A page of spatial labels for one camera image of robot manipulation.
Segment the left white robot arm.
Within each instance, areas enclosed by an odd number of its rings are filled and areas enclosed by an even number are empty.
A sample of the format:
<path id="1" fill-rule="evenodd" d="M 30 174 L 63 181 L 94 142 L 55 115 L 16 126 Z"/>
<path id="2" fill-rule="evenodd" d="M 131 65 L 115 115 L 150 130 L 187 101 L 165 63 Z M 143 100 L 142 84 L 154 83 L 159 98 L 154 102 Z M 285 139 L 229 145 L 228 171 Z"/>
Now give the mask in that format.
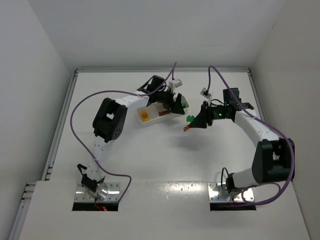
<path id="1" fill-rule="evenodd" d="M 77 141 L 85 148 L 98 168 L 100 168 L 104 173 L 110 176 L 129 178 L 129 182 L 127 184 L 128 187 L 132 182 L 132 177 L 127 174 L 111 173 L 105 170 L 99 163 L 99 161 L 101 160 L 101 158 L 98 156 L 99 152 L 102 151 L 105 146 L 110 146 L 113 141 L 119 138 L 123 131 L 125 119 L 128 112 L 148 107 L 154 103 L 159 103 L 162 104 L 162 106 L 170 114 L 185 114 L 186 105 L 182 103 L 182 95 L 178 93 L 177 97 L 174 97 L 174 87 L 170 87 L 169 90 L 165 91 L 167 80 L 168 78 L 162 78 L 160 76 L 154 75 L 135 92 L 127 92 L 121 90 L 103 90 L 95 92 L 81 100 L 75 106 L 71 113 L 70 129 Z M 101 143 L 101 145 L 98 144 L 97 150 L 92 152 L 77 136 L 73 127 L 73 116 L 77 108 L 87 99 L 99 94 L 115 92 L 126 94 L 127 96 L 117 99 L 111 99 L 107 97 L 102 101 L 92 122 L 94 139 Z"/>

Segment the brown lego plate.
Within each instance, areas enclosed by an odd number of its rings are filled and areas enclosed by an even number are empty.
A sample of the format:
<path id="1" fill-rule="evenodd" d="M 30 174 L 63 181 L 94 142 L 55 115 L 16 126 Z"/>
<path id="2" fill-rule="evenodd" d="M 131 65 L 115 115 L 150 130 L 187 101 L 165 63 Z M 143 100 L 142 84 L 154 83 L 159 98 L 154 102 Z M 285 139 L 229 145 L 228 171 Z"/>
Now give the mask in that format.
<path id="1" fill-rule="evenodd" d="M 170 110 L 165 110 L 165 111 L 159 111 L 159 112 L 158 112 L 158 115 L 159 115 L 160 117 L 162 117 L 162 116 L 168 115 L 168 114 L 170 114 L 170 113 L 171 113 Z"/>
<path id="2" fill-rule="evenodd" d="M 187 126 L 185 126 L 185 127 L 183 128 L 183 131 L 186 132 L 186 131 L 189 130 L 189 129 L 190 129 L 190 125 L 188 124 Z"/>

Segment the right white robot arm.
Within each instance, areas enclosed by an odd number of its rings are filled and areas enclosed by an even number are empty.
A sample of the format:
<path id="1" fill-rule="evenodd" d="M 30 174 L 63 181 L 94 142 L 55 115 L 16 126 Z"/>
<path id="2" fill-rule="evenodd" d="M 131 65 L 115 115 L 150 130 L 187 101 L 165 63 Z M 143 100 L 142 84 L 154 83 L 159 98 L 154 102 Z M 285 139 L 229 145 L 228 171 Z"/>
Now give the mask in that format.
<path id="1" fill-rule="evenodd" d="M 215 120 L 224 119 L 230 119 L 237 124 L 255 146 L 251 167 L 228 173 L 225 186 L 229 193 L 251 186 L 286 181 L 292 175 L 290 151 L 295 147 L 294 142 L 285 140 L 261 123 L 256 117 L 254 107 L 248 102 L 242 102 L 238 88 L 223 90 L 222 105 L 211 106 L 204 101 L 199 114 L 183 130 L 206 129 Z"/>

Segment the yellow curved lego brick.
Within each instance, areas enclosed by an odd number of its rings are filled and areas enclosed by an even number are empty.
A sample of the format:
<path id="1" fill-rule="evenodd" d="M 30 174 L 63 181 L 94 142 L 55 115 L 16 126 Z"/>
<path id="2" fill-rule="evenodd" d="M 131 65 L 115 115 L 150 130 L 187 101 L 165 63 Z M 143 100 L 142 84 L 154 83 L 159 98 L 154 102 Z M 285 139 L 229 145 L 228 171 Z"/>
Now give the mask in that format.
<path id="1" fill-rule="evenodd" d="M 150 118 L 146 112 L 141 113 L 141 119 L 143 122 L 148 122 L 150 120 Z"/>

